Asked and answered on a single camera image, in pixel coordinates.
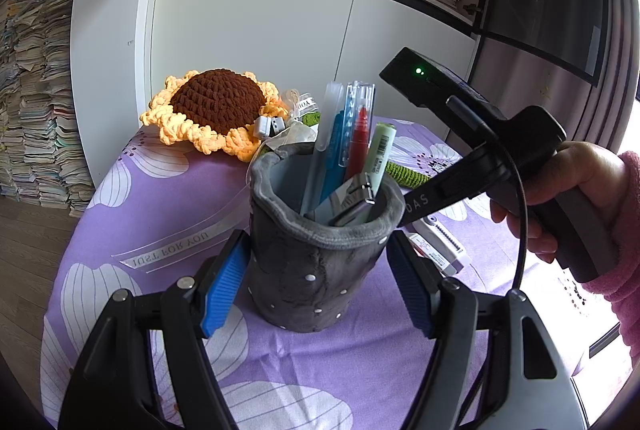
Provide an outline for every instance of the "green crochet stem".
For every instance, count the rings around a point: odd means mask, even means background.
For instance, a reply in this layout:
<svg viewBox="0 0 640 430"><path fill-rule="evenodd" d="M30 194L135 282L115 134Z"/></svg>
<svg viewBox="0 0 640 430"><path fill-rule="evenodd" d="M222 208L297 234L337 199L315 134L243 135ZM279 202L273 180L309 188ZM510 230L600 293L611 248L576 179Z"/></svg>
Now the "green crochet stem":
<svg viewBox="0 0 640 430"><path fill-rule="evenodd" d="M391 161L386 164L385 171L391 178L393 178L393 180L395 180L396 183L398 183L398 185L403 188L411 188L412 190L423 185L429 180L427 175L414 172L410 168L405 168L404 166L397 165Z"/></svg>
<svg viewBox="0 0 640 430"><path fill-rule="evenodd" d="M320 113L310 112L302 116L302 123L307 126L314 126L320 123Z"/></svg>

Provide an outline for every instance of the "brown crochet center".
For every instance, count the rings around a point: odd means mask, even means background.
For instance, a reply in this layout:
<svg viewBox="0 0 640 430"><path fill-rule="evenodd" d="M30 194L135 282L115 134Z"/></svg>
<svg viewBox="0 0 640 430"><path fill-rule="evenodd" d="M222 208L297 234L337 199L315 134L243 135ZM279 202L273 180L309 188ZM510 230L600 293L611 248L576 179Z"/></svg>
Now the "brown crochet center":
<svg viewBox="0 0 640 430"><path fill-rule="evenodd" d="M262 90L251 79L225 68L193 76L171 98L175 113L219 134L253 124L265 104Z"/></svg>

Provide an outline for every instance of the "screw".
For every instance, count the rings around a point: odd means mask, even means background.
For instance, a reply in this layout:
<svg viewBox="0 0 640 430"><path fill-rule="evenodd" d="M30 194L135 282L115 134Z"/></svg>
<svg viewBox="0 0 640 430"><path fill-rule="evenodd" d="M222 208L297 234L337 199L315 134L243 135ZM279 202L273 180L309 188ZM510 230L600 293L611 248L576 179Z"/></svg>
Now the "screw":
<svg viewBox="0 0 640 430"><path fill-rule="evenodd" d="M527 301L527 295L524 294L522 291L520 291L520 289L512 289L509 292L513 296L515 296L518 300L520 300L521 302L526 302Z"/></svg>
<svg viewBox="0 0 640 430"><path fill-rule="evenodd" d="M183 276L177 282L180 289L191 289L196 284L196 281L191 276Z"/></svg>
<svg viewBox="0 0 640 430"><path fill-rule="evenodd" d="M457 291L460 289L460 282L455 278L445 278L442 280L442 284L450 291Z"/></svg>
<svg viewBox="0 0 640 430"><path fill-rule="evenodd" d="M128 296L129 291L127 291L126 289L118 289L116 292L114 292L111 298L113 298L114 302L124 302Z"/></svg>

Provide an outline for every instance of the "person's hand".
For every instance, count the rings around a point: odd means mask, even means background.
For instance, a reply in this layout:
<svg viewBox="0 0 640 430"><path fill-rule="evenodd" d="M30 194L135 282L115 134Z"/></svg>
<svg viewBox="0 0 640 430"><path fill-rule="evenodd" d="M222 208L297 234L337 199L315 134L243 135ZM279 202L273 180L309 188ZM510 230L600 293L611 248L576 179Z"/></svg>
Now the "person's hand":
<svg viewBox="0 0 640 430"><path fill-rule="evenodd" d="M610 226L622 205L628 185L625 163L600 146L584 142L566 142L535 177L524 183L527 204L546 203L562 191L578 186L596 207L602 220ZM499 204L491 201L494 222L507 219L509 230L518 237L520 220ZM558 241L542 230L535 220L529 221L527 248L545 262L553 262Z"/></svg>

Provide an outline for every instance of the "pencil case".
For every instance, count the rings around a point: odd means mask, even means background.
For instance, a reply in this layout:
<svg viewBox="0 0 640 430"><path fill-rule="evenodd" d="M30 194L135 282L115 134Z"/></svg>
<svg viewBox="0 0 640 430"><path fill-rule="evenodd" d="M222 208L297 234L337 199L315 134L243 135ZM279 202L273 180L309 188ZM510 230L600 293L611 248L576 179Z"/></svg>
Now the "pencil case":
<svg viewBox="0 0 640 430"><path fill-rule="evenodd" d="M398 184L383 177L369 222L331 227L299 214L313 143L261 155L251 169L248 287L269 323L318 332L346 316L404 212Z"/></svg>

